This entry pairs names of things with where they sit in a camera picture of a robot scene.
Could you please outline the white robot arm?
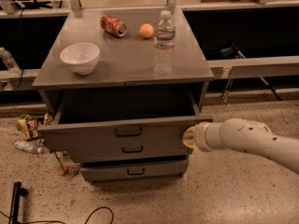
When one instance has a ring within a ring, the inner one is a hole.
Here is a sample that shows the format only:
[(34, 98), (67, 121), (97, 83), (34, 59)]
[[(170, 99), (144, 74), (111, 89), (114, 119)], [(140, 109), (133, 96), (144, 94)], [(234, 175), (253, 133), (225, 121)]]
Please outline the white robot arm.
[(299, 140), (274, 134), (259, 121), (201, 122), (184, 132), (182, 143), (205, 152), (230, 149), (261, 156), (299, 174)]

